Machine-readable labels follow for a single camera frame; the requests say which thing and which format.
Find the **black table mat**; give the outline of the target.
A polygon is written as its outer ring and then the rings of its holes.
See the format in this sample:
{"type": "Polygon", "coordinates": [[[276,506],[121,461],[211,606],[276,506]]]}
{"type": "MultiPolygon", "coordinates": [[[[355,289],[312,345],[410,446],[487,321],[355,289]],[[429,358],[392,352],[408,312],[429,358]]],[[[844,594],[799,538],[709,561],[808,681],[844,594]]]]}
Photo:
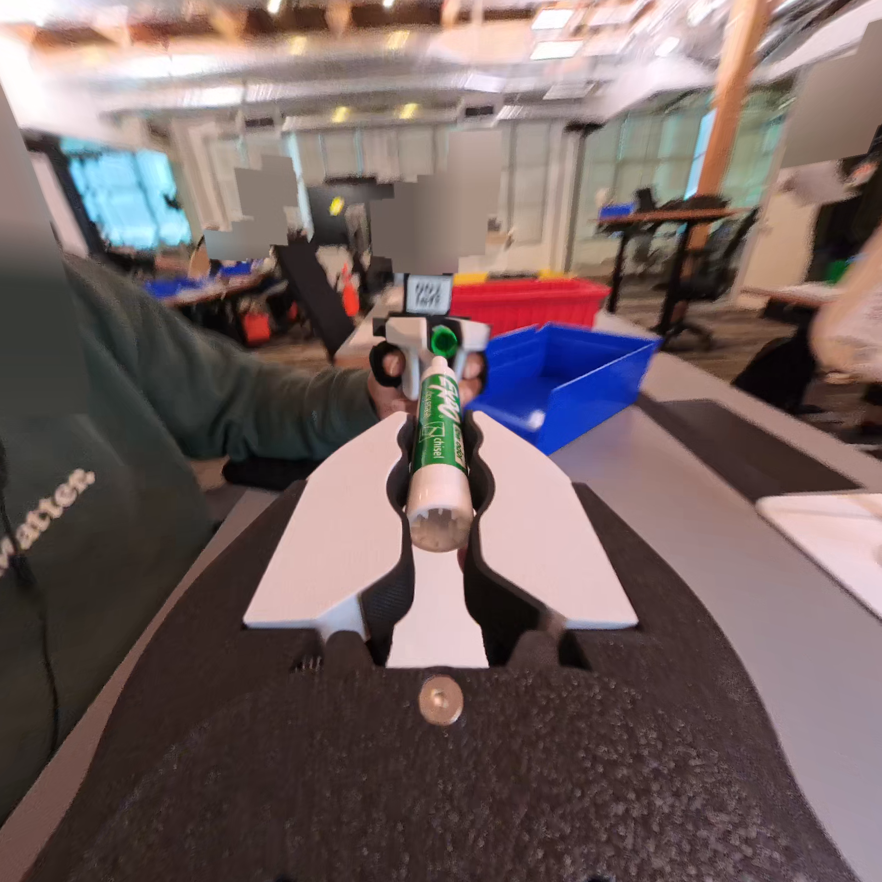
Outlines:
{"type": "Polygon", "coordinates": [[[637,406],[741,497],[858,491],[863,485],[790,446],[711,400],[656,401],[637,406]]]}

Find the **wooden desk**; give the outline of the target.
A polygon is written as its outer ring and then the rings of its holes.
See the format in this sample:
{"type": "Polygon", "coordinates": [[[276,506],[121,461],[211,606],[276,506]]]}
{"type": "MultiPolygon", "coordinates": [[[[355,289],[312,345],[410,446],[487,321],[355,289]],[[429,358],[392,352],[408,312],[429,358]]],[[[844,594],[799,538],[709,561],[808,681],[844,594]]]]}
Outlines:
{"type": "Polygon", "coordinates": [[[672,328],[677,315],[679,283],[690,272],[690,250],[702,247],[712,229],[720,221],[744,216],[749,210],[730,208],[725,200],[717,196],[695,196],[678,204],[666,204],[645,212],[637,211],[616,217],[600,214],[599,230],[607,234],[618,233],[621,236],[612,270],[611,292],[606,304],[608,311],[615,313],[617,309],[628,242],[639,235],[651,236],[659,226],[668,224],[676,226],[680,230],[680,235],[669,266],[666,295],[659,321],[652,328],[652,332],[660,336],[663,345],[667,346],[671,340],[678,337],[673,336],[672,328]]]}

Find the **yellow plastic bin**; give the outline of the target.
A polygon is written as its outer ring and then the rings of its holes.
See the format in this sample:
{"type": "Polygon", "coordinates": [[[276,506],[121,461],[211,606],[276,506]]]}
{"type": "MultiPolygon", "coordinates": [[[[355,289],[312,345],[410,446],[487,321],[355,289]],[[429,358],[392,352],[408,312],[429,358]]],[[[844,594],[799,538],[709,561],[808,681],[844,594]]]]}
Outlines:
{"type": "Polygon", "coordinates": [[[506,270],[506,271],[470,271],[458,272],[454,275],[455,286],[479,285],[491,282],[506,281],[557,281],[574,279],[576,275],[567,271],[543,270],[506,270]]]}

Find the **person's green sweatshirt torso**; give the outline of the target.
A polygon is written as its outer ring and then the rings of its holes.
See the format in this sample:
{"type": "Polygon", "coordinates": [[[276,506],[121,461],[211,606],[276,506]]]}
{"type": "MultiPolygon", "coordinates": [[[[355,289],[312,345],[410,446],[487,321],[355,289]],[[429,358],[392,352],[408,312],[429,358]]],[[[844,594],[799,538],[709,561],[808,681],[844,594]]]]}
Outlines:
{"type": "Polygon", "coordinates": [[[84,413],[2,395],[1,804],[20,803],[213,532],[138,394],[84,413]]]}

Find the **person's left forearm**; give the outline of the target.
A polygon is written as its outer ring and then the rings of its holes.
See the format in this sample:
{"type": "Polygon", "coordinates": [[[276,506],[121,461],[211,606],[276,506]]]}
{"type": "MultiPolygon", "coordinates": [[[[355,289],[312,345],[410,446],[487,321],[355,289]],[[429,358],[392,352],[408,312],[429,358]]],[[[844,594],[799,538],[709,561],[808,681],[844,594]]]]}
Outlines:
{"type": "Polygon", "coordinates": [[[62,264],[102,374],[127,381],[186,458],[320,460],[380,421],[367,370],[311,375],[264,361],[107,266],[62,264]]]}

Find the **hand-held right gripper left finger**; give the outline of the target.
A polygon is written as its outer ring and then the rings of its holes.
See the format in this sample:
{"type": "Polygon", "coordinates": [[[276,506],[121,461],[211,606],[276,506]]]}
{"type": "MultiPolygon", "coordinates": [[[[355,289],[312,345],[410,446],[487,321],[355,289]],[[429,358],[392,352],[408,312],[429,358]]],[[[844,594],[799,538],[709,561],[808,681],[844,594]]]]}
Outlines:
{"type": "Polygon", "coordinates": [[[244,612],[250,630],[308,630],[326,643],[355,633],[385,666],[413,604],[404,504],[413,420],[395,413],[309,476],[244,612]]]}

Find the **person's left hand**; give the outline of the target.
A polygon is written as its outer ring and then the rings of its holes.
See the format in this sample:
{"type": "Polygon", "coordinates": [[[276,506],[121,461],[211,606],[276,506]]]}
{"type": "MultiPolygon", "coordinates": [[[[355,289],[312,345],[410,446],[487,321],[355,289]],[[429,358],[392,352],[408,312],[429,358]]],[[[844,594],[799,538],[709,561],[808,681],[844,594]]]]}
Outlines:
{"type": "MultiPolygon", "coordinates": [[[[394,348],[384,356],[382,365],[389,376],[397,378],[406,367],[405,355],[401,350],[394,348]]],[[[472,353],[468,355],[462,379],[458,383],[459,400],[463,408],[482,392],[485,385],[486,368],[487,362],[484,354],[472,353]]],[[[417,403],[407,399],[398,386],[382,385],[372,369],[368,371],[368,390],[372,405],[380,420],[398,412],[408,415],[416,414],[417,403]]]]}

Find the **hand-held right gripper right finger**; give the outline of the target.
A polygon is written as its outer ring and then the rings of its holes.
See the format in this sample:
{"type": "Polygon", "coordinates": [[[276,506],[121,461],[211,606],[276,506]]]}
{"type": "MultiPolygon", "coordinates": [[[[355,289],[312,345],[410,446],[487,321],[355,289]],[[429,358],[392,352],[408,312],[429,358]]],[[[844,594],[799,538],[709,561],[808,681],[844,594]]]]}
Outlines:
{"type": "Polygon", "coordinates": [[[475,517],[464,596],[487,662],[508,663],[526,633],[631,631],[639,619],[574,483],[545,453],[487,413],[466,418],[475,517]]]}

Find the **green whiteboard marker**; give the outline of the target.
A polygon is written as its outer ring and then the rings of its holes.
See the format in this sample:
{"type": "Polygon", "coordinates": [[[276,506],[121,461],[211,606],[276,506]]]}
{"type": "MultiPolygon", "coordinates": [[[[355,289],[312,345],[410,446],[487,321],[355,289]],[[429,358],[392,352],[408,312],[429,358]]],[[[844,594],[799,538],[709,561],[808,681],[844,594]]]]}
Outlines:
{"type": "Polygon", "coordinates": [[[458,381],[441,356],[421,379],[405,513],[421,550],[448,553],[468,543],[474,508],[458,381]]]}

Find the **blue plastic bin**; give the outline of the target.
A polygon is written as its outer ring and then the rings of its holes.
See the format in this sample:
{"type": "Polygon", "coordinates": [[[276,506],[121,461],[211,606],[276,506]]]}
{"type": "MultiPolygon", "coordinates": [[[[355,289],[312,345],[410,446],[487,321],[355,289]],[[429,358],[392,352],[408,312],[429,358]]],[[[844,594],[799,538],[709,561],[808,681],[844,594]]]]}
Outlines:
{"type": "Polygon", "coordinates": [[[633,405],[661,342],[580,326],[530,326],[494,337],[489,377],[470,405],[546,455],[633,405]]]}

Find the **white document stand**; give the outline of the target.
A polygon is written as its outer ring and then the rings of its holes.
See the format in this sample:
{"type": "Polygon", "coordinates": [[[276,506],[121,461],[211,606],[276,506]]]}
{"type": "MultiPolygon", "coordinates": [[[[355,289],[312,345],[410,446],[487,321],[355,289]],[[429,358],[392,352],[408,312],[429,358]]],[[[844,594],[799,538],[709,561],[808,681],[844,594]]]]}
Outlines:
{"type": "Polygon", "coordinates": [[[796,493],[761,498],[767,523],[876,618],[881,617],[881,494],[796,493]]]}

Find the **black leaning panel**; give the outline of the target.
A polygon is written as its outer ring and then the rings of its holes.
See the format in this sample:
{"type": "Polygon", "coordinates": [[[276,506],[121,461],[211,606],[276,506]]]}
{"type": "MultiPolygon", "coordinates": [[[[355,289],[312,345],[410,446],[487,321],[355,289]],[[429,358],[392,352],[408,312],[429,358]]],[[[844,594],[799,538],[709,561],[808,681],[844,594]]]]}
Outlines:
{"type": "Polygon", "coordinates": [[[330,361],[335,362],[356,324],[345,312],[340,293],[328,281],[316,250],[308,240],[296,238],[285,245],[274,245],[272,251],[295,302],[324,344],[330,361]]]}

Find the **red plastic bin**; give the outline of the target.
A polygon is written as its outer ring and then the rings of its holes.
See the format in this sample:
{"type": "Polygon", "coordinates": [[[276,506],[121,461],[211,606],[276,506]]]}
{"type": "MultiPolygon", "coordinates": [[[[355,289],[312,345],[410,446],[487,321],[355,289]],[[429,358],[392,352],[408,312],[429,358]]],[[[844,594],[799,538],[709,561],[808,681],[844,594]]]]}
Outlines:
{"type": "Polygon", "coordinates": [[[577,277],[469,286],[453,281],[451,313],[490,325],[492,337],[548,324],[590,328],[609,293],[608,286],[577,277]]]}

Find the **black display on stand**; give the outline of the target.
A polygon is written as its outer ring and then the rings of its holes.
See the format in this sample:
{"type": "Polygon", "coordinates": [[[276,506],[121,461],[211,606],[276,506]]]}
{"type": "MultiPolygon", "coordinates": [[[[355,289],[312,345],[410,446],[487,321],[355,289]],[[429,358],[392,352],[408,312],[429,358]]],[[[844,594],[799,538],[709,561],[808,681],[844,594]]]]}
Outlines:
{"type": "Polygon", "coordinates": [[[346,210],[354,204],[364,204],[378,184],[375,177],[349,176],[309,186],[306,193],[314,244],[348,246],[346,210]]]}

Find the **wooden ceiling beam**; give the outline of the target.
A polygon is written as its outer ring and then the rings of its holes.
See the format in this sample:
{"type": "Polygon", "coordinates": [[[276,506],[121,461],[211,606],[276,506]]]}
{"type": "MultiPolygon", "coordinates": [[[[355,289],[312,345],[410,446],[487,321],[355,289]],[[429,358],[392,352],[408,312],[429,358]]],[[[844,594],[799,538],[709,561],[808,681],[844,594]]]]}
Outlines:
{"type": "Polygon", "coordinates": [[[720,194],[755,67],[757,47],[768,24],[769,8],[769,1],[733,1],[731,4],[713,90],[713,119],[698,178],[698,196],[720,194]]]}

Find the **black mesh cushion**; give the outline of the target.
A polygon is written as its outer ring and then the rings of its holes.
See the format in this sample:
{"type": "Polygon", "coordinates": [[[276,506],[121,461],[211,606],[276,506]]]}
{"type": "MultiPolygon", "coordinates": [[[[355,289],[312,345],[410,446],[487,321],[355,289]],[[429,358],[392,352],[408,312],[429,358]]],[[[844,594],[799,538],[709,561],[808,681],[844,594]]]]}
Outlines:
{"type": "Polygon", "coordinates": [[[322,463],[322,459],[249,456],[240,460],[228,459],[221,474],[227,484],[281,493],[292,483],[308,479],[322,463]]]}

